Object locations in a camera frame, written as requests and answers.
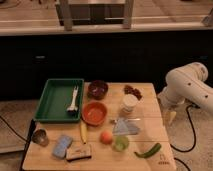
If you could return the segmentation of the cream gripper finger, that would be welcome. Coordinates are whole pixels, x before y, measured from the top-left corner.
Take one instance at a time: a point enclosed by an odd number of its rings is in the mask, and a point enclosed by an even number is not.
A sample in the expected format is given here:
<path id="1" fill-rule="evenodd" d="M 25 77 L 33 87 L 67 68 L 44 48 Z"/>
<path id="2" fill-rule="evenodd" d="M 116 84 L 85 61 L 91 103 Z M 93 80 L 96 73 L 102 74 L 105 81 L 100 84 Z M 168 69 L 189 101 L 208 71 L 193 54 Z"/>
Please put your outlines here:
<path id="1" fill-rule="evenodd" d="M 166 124 L 170 125 L 176 117 L 176 111 L 168 111 L 166 113 Z"/>

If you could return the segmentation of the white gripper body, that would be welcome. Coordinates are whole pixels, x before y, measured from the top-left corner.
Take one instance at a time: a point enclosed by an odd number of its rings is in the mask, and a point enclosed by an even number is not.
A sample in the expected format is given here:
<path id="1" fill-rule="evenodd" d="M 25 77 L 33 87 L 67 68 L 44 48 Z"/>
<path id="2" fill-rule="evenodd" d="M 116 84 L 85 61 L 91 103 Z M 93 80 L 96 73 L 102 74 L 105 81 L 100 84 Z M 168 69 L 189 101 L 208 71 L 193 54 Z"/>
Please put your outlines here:
<path id="1" fill-rule="evenodd" d="M 167 116 L 175 107 L 178 107 L 185 102 L 184 97 L 175 93 L 161 92 L 157 95 L 157 98 L 163 116 Z"/>

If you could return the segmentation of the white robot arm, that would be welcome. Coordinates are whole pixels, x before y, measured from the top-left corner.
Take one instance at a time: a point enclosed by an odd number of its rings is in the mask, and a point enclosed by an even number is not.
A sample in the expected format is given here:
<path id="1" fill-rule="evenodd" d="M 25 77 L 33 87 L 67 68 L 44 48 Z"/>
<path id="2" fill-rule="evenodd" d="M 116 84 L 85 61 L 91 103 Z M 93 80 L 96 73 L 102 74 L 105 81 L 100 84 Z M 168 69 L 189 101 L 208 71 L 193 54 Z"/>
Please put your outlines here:
<path id="1" fill-rule="evenodd" d="M 213 88 L 205 84 L 207 78 L 207 67 L 200 62 L 172 69 L 166 74 L 166 86 L 157 95 L 165 125 L 173 121 L 176 116 L 174 108 L 185 100 L 213 114 Z"/>

